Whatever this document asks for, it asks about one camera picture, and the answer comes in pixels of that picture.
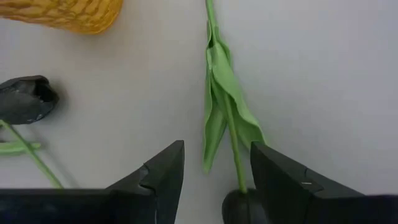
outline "flower stem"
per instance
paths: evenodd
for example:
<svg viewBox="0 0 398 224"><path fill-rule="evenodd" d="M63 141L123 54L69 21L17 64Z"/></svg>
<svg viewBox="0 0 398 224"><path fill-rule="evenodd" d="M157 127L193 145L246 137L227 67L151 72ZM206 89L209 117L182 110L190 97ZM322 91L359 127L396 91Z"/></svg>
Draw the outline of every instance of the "flower stem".
<svg viewBox="0 0 398 224"><path fill-rule="evenodd" d="M18 139L18 141L24 146L25 152L30 156L30 158L35 162L36 166L44 173L44 175L47 176L49 181L51 181L51 184L56 187L62 189L62 184L61 182L56 178L53 172L44 164L44 162L36 155L34 152L34 149L32 146L22 138L22 136L14 130L9 124L7 124L5 121L0 120L0 125L3 125L6 129L8 129L12 135Z"/></svg>
<svg viewBox="0 0 398 224"><path fill-rule="evenodd" d="M232 114L231 97L226 92L224 92L224 101L226 106L226 119L228 123L229 134L231 135L232 151L234 152L236 173L238 175L239 189L242 193L246 194L248 192L248 189L246 187L244 179L244 169L241 163L241 158L239 156L238 135L236 134L236 127Z"/></svg>
<svg viewBox="0 0 398 224"><path fill-rule="evenodd" d="M211 27L211 33L213 34L213 38L214 38L214 34L216 32L215 27L217 26L217 22L216 22L216 16L214 13L214 9L213 9L213 0L206 0L206 9L207 9L207 18L208 21L210 23L210 27Z"/></svg>

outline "yellow woven basket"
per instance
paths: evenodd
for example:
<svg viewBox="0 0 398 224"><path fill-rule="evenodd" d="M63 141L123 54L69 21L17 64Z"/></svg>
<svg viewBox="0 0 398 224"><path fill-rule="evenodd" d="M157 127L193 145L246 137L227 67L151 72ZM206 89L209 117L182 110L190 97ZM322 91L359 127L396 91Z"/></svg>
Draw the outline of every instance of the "yellow woven basket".
<svg viewBox="0 0 398 224"><path fill-rule="evenodd" d="M97 34L118 16L123 0L0 0L0 17Z"/></svg>

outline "white table surface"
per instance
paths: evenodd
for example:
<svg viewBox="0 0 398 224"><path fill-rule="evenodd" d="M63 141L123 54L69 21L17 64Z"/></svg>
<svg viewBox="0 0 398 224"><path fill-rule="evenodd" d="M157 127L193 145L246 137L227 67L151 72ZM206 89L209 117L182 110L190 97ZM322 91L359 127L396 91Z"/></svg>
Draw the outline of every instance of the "white table surface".
<svg viewBox="0 0 398 224"><path fill-rule="evenodd" d="M364 193L398 193L397 1L215 4L271 146ZM201 169L205 45L203 0L125 0L101 35L0 20L0 81L44 75L59 92L56 111L18 130L67 187L106 187L183 139L176 223L222 223L237 183L229 137ZM50 184L27 156L2 157L0 187Z"/></svg>

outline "green tulip stem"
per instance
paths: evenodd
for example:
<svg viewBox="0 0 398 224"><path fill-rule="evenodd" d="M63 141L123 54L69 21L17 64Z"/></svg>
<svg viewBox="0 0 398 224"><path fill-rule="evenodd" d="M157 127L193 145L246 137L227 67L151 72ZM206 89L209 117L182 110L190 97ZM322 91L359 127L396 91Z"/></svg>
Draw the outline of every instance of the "green tulip stem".
<svg viewBox="0 0 398 224"><path fill-rule="evenodd" d="M44 162L36 155L33 147L30 144L27 144L26 141L22 138L22 136L5 121L0 120L0 125L3 125L7 130L9 130L12 133L12 135L16 139L18 139L18 141L24 146L25 152L35 162L36 166L43 172L43 174L46 175L49 181L51 181L51 184L56 188L62 189L63 187L61 182L56 178L54 173L44 164Z"/></svg>
<svg viewBox="0 0 398 224"><path fill-rule="evenodd" d="M211 26L211 33L215 34L216 16L213 9L213 0L206 0L206 8L207 8L208 20Z"/></svg>
<svg viewBox="0 0 398 224"><path fill-rule="evenodd" d="M226 120L228 123L229 134L231 135L232 151L234 152L234 161L236 173L238 175L239 189L242 193L246 194L248 192L248 189L246 187L244 169L241 163L241 157L239 155L238 135L236 133L234 118L232 114L231 98L227 93L224 93L224 100L227 114Z"/></svg>

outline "dark purple tulip bud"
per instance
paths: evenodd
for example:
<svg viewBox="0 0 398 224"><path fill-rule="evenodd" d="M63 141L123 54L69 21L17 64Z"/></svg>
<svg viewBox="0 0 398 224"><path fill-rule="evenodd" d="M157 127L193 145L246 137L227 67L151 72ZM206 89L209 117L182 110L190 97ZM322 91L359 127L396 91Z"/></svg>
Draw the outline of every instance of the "dark purple tulip bud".
<svg viewBox="0 0 398 224"><path fill-rule="evenodd" d="M0 119L9 124L30 124L46 117L58 100L41 75L13 78L0 84Z"/></svg>
<svg viewBox="0 0 398 224"><path fill-rule="evenodd" d="M230 192L223 202L224 224L268 224L260 197L254 189L246 194Z"/></svg>

